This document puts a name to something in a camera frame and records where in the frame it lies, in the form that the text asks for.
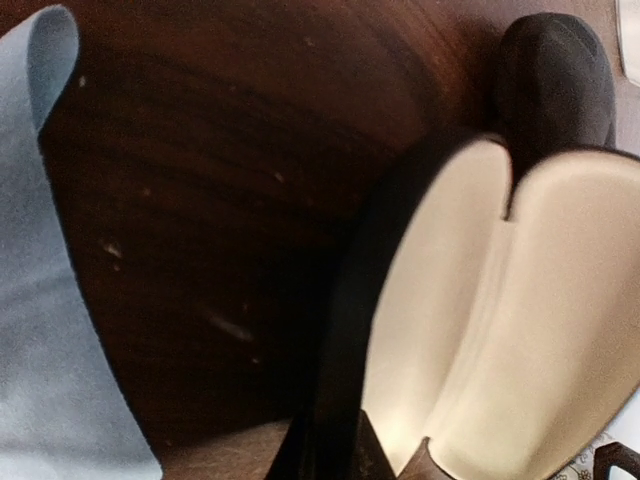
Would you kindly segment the black glasses case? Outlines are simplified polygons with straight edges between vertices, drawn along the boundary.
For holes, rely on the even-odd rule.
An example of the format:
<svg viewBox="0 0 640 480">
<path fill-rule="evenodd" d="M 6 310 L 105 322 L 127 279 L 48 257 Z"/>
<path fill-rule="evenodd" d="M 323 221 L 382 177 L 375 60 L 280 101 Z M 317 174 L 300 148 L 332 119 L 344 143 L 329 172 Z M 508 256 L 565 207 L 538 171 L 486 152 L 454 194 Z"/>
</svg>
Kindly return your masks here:
<svg viewBox="0 0 640 480">
<path fill-rule="evenodd" d="M 503 133 L 447 131 L 376 188 L 336 280 L 312 397 L 271 479 L 566 479 L 639 453 L 639 160 L 580 18 L 515 20 Z"/>
</svg>

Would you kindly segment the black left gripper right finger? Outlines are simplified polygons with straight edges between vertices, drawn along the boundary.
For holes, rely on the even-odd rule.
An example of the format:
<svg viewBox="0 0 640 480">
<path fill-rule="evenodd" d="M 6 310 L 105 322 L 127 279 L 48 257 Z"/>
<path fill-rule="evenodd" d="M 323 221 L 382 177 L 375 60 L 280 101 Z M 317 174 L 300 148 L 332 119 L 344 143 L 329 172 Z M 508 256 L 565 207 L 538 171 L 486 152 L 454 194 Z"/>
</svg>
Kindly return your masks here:
<svg viewBox="0 0 640 480">
<path fill-rule="evenodd" d="M 594 453 L 593 479 L 608 480 L 613 467 L 623 470 L 634 479 L 639 479 L 640 455 L 619 442 L 598 447 Z"/>
</svg>

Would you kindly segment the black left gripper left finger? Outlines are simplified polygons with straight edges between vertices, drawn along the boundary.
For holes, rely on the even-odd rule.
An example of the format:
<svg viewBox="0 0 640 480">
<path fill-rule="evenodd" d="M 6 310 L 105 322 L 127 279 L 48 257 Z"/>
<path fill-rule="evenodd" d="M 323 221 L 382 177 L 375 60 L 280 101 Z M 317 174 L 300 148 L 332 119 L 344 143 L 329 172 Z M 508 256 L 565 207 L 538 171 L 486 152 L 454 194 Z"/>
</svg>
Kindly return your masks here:
<svg viewBox="0 0 640 480">
<path fill-rule="evenodd" d="M 211 424 L 169 423 L 159 428 L 165 479 L 263 479 L 290 426 L 288 416 L 217 431 Z"/>
</svg>

